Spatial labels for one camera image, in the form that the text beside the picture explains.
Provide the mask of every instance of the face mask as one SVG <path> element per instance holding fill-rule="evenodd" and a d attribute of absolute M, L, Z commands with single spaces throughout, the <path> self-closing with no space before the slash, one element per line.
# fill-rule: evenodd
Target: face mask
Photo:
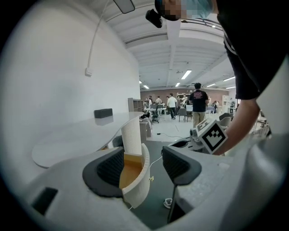
<path fill-rule="evenodd" d="M 207 18 L 213 12 L 212 0 L 181 0 L 182 10 L 189 18 Z"/>

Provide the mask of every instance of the ceiling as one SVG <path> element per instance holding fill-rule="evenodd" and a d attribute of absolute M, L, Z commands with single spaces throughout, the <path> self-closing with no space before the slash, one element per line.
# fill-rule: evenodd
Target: ceiling
<path fill-rule="evenodd" d="M 102 14 L 106 0 L 79 0 Z M 235 80 L 223 82 L 233 76 L 233 69 L 226 55 L 223 36 L 215 14 L 212 21 L 163 20 L 162 28 L 156 28 L 145 19 L 145 13 L 154 8 L 154 0 L 132 0 L 135 10 L 122 14 L 110 0 L 103 20 L 118 34 L 127 49 L 139 62 L 140 89 L 150 90 L 193 88 L 193 83 L 204 86 L 216 83 L 211 88 L 225 89 L 235 85 Z M 190 75 L 181 80 L 184 73 Z"/>

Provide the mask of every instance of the sneaker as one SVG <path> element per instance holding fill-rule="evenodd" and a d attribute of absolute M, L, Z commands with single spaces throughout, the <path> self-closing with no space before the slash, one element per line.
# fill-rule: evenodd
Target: sneaker
<path fill-rule="evenodd" d="M 166 208 L 171 208 L 171 205 L 172 205 L 172 198 L 166 198 L 163 202 L 163 205 L 166 207 Z"/>

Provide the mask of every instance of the white pipe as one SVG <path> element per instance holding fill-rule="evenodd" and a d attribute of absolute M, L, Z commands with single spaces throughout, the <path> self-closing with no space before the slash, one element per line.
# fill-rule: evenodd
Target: white pipe
<path fill-rule="evenodd" d="M 101 22 L 101 19 L 103 18 L 103 14 L 107 8 L 107 4 L 108 4 L 109 0 L 107 0 L 107 3 L 105 4 L 105 7 L 103 8 L 103 12 L 101 13 L 101 16 L 100 16 L 100 19 L 99 19 L 99 22 L 98 22 L 98 25 L 96 27 L 96 30 L 94 32 L 94 36 L 93 36 L 93 39 L 92 39 L 92 42 L 91 42 L 91 47 L 90 47 L 90 52 L 89 52 L 89 62 L 88 62 L 88 65 L 87 67 L 89 68 L 90 67 L 90 61 L 91 61 L 91 55 L 92 55 L 92 50 L 93 50 L 93 44 L 94 44 L 94 40 L 95 40 L 95 35 L 96 35 L 96 32 L 98 31 L 98 27 L 100 25 L 100 22 Z"/>

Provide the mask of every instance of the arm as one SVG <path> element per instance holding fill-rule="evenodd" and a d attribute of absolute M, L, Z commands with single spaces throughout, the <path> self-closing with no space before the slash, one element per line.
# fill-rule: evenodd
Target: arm
<path fill-rule="evenodd" d="M 256 99 L 241 100 L 232 123 L 226 129 L 228 139 L 214 155 L 221 155 L 238 144 L 250 132 L 258 118 L 259 112 L 260 108 L 256 103 Z"/>
<path fill-rule="evenodd" d="M 208 106 L 208 104 L 209 104 L 209 98 L 208 98 L 207 93 L 205 93 L 205 104 L 206 104 L 206 106 Z"/>

